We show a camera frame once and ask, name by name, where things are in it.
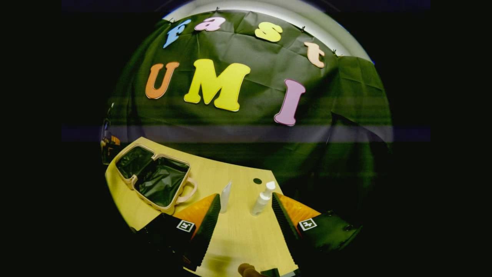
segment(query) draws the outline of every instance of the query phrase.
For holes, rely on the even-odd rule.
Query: letter i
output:
[[[283,99],[282,108],[275,115],[274,120],[283,125],[294,126],[296,124],[294,115],[296,114],[297,105],[299,104],[301,95],[306,92],[306,89],[303,85],[291,79],[286,79],[285,85],[287,86],[287,92]]]

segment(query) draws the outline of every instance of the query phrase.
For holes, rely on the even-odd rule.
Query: yellow letter m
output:
[[[196,67],[195,75],[184,100],[190,103],[200,102],[201,98],[198,92],[201,86],[203,102],[208,105],[217,92],[222,89],[219,97],[214,101],[214,105],[221,109],[238,111],[239,90],[244,77],[250,72],[250,68],[243,64],[231,64],[217,77],[212,60],[196,60],[193,65]]]

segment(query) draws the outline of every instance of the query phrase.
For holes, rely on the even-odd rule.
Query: hand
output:
[[[240,264],[238,267],[238,272],[242,277],[266,277],[260,274],[254,269],[254,266],[250,264]]]

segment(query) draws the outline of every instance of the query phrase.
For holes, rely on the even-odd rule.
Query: letter u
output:
[[[151,74],[149,75],[149,79],[147,80],[147,85],[145,86],[145,95],[147,95],[150,99],[158,99],[166,93],[167,87],[169,86],[169,81],[171,80],[171,76],[173,75],[174,69],[176,69],[180,63],[178,62],[170,62],[166,64],[166,74],[164,75],[164,79],[160,88],[154,88],[155,80],[157,79],[157,74],[159,74],[159,70],[161,70],[164,65],[163,64],[155,64],[151,67]]]

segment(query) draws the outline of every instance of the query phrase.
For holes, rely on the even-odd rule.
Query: table surface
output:
[[[195,180],[198,189],[186,202],[175,206],[175,213],[213,193],[221,193],[232,180],[227,211],[218,216],[214,234],[196,274],[203,277],[239,276],[237,268],[241,263],[254,265],[257,271],[278,268],[280,275],[297,269],[272,205],[268,204],[258,216],[249,213],[267,182],[275,181],[274,191],[282,194],[271,171],[205,159],[146,138],[139,138],[128,147],[134,143],[141,143],[156,153],[164,153],[190,163],[190,177]],[[262,180],[262,183],[254,183],[255,178]],[[113,200],[129,226],[140,230],[160,214],[160,211],[143,202],[135,191],[125,185],[118,174],[115,160],[106,170],[106,180]],[[191,187],[186,185],[181,195],[190,191]]]

